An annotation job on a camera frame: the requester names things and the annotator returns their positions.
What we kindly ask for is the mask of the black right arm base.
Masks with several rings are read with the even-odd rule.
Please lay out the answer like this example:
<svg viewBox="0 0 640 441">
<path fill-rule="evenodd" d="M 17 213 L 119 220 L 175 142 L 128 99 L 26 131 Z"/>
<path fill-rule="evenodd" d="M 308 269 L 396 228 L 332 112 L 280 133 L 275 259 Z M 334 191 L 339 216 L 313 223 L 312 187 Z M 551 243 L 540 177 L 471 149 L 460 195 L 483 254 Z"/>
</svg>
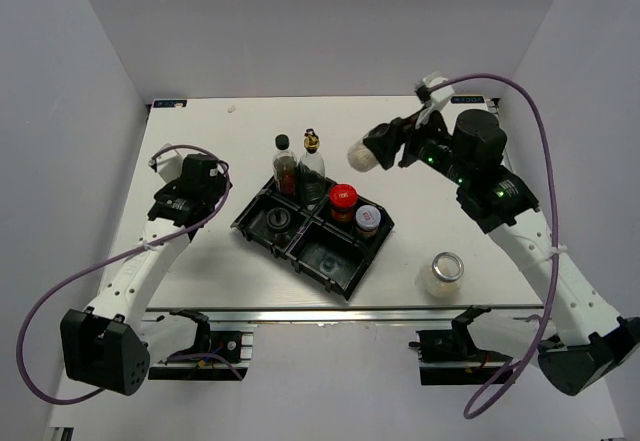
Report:
<svg viewBox="0 0 640 441">
<path fill-rule="evenodd" d="M 416 338 L 408 347 L 418 356 L 422 386 L 481 386 L 498 372 L 507 357 L 479 348 L 468 333 L 468 326 L 485 314 L 524 320 L 511 311 L 470 306 L 414 321 Z"/>
</svg>

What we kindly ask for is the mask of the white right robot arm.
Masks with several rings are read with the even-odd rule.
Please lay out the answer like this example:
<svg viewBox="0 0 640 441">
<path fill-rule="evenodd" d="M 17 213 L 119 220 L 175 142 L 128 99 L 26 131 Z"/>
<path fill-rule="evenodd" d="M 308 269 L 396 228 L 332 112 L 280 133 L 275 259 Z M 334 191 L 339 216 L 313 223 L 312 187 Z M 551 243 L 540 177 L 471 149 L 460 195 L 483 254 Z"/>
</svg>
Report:
<svg viewBox="0 0 640 441">
<path fill-rule="evenodd" d="M 639 320 L 604 301 L 560 248 L 537 198 L 504 166 L 506 142 L 487 111 L 464 111 L 452 130 L 438 111 L 416 113 L 373 128 L 349 149 L 348 161 L 361 172 L 421 161 L 454 182 L 462 210 L 545 304 L 538 323 L 471 307 L 452 321 L 442 349 L 466 360 L 492 351 L 531 361 L 556 389 L 575 396 L 638 350 Z"/>
</svg>

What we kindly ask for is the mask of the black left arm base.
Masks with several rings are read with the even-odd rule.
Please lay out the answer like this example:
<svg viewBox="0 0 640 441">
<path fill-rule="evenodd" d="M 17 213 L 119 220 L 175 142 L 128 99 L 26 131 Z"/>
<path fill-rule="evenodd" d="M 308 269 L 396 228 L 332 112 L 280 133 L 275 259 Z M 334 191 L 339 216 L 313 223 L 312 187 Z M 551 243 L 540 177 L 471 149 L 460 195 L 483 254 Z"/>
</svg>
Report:
<svg viewBox="0 0 640 441">
<path fill-rule="evenodd" d="M 241 381 L 252 358 L 254 328 L 177 309 L 142 324 L 153 381 Z"/>
</svg>

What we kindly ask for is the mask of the black-cap pepper grinder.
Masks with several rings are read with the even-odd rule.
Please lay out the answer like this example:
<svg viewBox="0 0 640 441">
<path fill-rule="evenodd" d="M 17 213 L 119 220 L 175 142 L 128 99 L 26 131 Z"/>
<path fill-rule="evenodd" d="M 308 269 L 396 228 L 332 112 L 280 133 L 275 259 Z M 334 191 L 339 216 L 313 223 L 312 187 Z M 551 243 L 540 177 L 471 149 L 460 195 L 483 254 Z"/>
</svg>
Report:
<svg viewBox="0 0 640 441">
<path fill-rule="evenodd" d="M 267 230 L 274 236 L 286 233 L 290 225 L 291 214 L 286 208 L 276 207 L 267 212 Z"/>
</svg>

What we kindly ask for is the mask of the white shaker black cap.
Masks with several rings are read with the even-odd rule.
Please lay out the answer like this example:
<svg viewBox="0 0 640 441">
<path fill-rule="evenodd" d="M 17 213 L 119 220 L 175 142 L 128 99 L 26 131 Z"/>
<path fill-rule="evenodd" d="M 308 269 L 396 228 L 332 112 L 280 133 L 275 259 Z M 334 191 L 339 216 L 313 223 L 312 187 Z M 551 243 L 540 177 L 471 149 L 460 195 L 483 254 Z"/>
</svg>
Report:
<svg viewBox="0 0 640 441">
<path fill-rule="evenodd" d="M 359 140 L 351 145 L 347 151 L 347 161 L 349 165 L 358 172 L 368 172 L 379 165 L 374 153 Z"/>
</svg>

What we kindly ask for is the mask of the grey-lid spice jar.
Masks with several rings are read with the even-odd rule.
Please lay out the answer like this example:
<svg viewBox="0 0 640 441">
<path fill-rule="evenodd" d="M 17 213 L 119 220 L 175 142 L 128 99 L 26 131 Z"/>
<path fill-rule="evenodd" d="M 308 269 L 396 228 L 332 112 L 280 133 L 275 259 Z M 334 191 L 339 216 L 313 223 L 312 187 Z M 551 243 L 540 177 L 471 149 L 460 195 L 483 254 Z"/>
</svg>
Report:
<svg viewBox="0 0 640 441">
<path fill-rule="evenodd" d="M 373 205 L 360 206 L 355 213 L 356 232 L 361 239 L 376 235 L 381 223 L 381 212 Z"/>
</svg>

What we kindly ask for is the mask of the red-label black-cap bottle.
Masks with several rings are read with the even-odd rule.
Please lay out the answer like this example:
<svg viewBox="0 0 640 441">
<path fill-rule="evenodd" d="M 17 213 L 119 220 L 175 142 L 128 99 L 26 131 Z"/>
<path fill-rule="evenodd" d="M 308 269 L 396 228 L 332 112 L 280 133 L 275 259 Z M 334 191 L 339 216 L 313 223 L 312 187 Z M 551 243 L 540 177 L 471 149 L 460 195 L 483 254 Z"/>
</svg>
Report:
<svg viewBox="0 0 640 441">
<path fill-rule="evenodd" d="M 279 192 L 295 198 L 297 195 L 297 157 L 290 149 L 289 137 L 279 134 L 275 137 L 276 153 L 272 160 L 273 176 Z"/>
</svg>

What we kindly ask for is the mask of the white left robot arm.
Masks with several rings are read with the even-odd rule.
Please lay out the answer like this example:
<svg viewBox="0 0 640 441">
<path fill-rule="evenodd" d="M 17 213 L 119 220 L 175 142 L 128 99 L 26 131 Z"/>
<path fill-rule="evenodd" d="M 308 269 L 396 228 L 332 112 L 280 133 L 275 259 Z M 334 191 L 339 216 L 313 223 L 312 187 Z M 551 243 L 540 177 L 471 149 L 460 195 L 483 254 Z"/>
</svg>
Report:
<svg viewBox="0 0 640 441">
<path fill-rule="evenodd" d="M 155 321 L 143 317 L 174 262 L 218 213 L 230 188 L 226 162 L 206 154 L 183 159 L 179 175 L 155 194 L 135 253 L 83 310 L 64 315 L 60 332 L 70 379 L 130 396 L 154 364 L 209 353 L 204 314 L 176 309 Z"/>
</svg>

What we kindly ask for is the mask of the red-lid sauce jar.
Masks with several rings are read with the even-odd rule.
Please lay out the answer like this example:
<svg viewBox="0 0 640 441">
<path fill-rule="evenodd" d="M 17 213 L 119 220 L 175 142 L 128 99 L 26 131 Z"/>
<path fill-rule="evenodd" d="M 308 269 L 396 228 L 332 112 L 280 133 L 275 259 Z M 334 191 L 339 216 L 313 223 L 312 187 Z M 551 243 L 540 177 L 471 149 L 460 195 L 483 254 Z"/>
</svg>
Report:
<svg viewBox="0 0 640 441">
<path fill-rule="evenodd" d="M 330 215 L 341 224 L 352 221 L 358 201 L 356 189 L 349 184 L 336 184 L 329 191 Z"/>
</svg>

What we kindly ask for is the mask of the clear glass oil bottle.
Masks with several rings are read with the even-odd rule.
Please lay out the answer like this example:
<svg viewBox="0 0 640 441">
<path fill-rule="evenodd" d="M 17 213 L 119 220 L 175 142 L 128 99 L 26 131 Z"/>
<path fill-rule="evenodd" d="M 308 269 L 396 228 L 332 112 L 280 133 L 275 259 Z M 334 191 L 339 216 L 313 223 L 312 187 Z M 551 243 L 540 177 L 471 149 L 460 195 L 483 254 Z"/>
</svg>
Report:
<svg viewBox="0 0 640 441">
<path fill-rule="evenodd" d="M 301 197 L 309 210 L 322 200 L 326 191 L 325 162 L 319 152 L 320 139 L 312 128 L 304 134 L 305 152 L 299 161 Z"/>
</svg>

